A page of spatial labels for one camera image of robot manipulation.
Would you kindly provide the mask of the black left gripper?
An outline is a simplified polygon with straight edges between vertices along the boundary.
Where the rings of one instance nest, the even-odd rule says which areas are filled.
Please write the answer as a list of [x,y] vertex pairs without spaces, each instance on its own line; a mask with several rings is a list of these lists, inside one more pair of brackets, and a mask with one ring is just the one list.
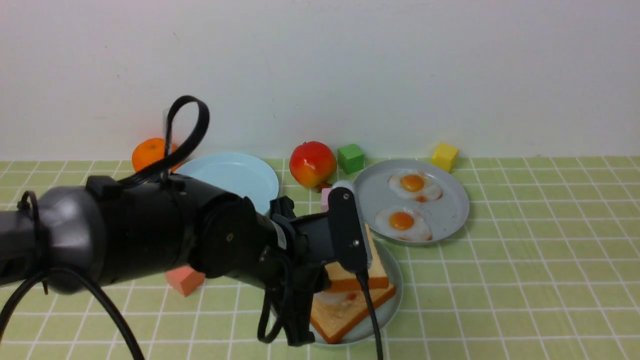
[[263,264],[274,264],[275,279],[265,283],[257,328],[259,342],[270,344],[284,332],[290,346],[315,341],[310,330],[314,296],[329,288],[325,267],[338,260],[334,244],[341,237],[338,205],[327,211],[297,216],[288,196],[270,201],[269,219],[278,235],[274,246],[266,246]]

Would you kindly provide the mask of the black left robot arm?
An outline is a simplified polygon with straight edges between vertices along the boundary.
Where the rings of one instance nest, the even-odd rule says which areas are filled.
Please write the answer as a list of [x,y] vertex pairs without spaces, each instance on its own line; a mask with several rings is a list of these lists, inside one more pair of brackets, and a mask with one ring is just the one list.
[[137,186],[91,176],[41,197],[26,191],[16,210],[1,212],[1,285],[19,284],[1,310],[1,330],[36,284],[61,295],[87,290],[141,360],[104,287],[187,265],[263,289],[260,342],[283,331],[290,346],[311,344],[313,296],[330,285],[332,237],[327,215],[296,217],[294,207],[281,196],[266,216],[247,197],[183,175]]

